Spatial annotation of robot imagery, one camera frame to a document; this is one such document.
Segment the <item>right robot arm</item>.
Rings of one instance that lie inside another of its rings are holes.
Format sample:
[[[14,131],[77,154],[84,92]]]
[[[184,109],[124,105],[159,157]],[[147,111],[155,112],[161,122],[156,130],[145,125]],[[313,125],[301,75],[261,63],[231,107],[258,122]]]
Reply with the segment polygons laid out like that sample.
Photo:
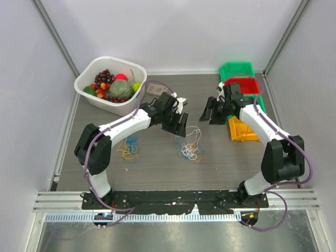
[[[200,121],[222,125],[229,116],[247,124],[265,146],[260,172],[240,183],[237,201],[250,207],[266,190],[292,182],[305,173],[304,141],[277,126],[262,110],[257,99],[243,95],[238,83],[217,86],[217,97],[209,97]]]

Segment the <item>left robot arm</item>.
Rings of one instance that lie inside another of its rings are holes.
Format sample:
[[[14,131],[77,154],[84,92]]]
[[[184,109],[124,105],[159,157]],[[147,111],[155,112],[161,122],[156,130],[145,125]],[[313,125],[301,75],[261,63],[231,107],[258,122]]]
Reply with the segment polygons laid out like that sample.
[[[74,155],[83,167],[93,202],[100,209],[112,209],[113,189],[107,177],[112,150],[130,135],[160,125],[162,130],[186,136],[188,114],[183,112],[187,99],[176,93],[162,93],[151,102],[139,104],[131,113],[111,123],[85,126],[74,149]]]

